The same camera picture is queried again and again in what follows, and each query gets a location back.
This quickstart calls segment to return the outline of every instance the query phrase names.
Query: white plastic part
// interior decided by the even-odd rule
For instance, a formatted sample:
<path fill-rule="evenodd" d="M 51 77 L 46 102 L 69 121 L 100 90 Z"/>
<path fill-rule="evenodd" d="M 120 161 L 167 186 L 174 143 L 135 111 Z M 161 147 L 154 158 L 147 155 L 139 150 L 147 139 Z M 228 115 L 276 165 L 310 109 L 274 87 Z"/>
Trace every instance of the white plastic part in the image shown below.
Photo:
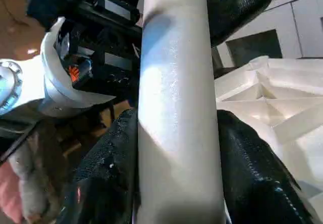
<path fill-rule="evenodd" d="M 257 131 L 321 218 L 322 78 L 323 60 L 260 57 L 215 80 L 217 108 L 233 112 Z"/>
<path fill-rule="evenodd" d="M 12 59 L 1 59 L 0 61 L 14 62 L 19 65 L 22 71 L 21 93 L 10 110 L 28 102 L 45 98 L 44 68 L 40 56 L 26 61 L 15 61 Z"/>
<path fill-rule="evenodd" d="M 224 223 L 206 0 L 144 2 L 136 223 Z"/>

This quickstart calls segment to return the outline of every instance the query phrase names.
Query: orange sticker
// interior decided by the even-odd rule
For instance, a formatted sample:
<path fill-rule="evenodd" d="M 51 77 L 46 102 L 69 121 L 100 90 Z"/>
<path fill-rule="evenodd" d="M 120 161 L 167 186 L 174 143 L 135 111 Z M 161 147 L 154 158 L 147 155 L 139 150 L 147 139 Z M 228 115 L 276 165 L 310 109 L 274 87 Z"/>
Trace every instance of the orange sticker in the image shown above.
<path fill-rule="evenodd" d="M 79 71 L 79 69 L 77 67 L 69 66 L 69 73 L 70 73 L 72 82 L 75 82 L 76 80 L 79 79 L 80 71 Z"/>

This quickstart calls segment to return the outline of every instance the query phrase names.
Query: black leather seat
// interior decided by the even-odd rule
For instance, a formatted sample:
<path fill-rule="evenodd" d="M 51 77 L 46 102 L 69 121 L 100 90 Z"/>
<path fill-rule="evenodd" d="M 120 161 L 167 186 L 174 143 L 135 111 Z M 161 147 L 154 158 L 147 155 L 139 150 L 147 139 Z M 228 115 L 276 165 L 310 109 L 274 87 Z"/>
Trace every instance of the black leather seat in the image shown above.
<path fill-rule="evenodd" d="M 272 0 L 207 0 L 212 47 L 262 13 Z"/>

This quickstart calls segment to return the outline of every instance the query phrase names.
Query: black leather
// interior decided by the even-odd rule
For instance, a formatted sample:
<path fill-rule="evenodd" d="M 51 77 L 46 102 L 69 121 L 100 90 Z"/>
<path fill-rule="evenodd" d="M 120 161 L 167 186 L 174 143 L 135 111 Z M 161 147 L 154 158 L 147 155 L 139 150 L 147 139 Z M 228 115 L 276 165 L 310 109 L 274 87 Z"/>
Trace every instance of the black leather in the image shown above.
<path fill-rule="evenodd" d="M 284 164 L 254 129 L 218 110 L 221 167 L 233 224 L 321 223 Z"/>
<path fill-rule="evenodd" d="M 137 111 L 126 110 L 76 170 L 57 224 L 131 223 L 137 171 Z"/>
<path fill-rule="evenodd" d="M 224 42 L 252 21 L 272 0 L 207 0 L 211 44 Z"/>

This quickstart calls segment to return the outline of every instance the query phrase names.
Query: white 3d-printed part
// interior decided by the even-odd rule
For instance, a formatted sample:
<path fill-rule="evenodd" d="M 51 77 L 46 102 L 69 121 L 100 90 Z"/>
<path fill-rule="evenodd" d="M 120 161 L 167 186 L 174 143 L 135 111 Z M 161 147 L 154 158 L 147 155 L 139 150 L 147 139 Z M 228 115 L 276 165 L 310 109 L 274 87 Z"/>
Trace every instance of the white 3d-printed part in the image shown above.
<path fill-rule="evenodd" d="M 323 60 L 260 57 L 214 83 L 217 109 L 257 131 L 323 220 Z"/>

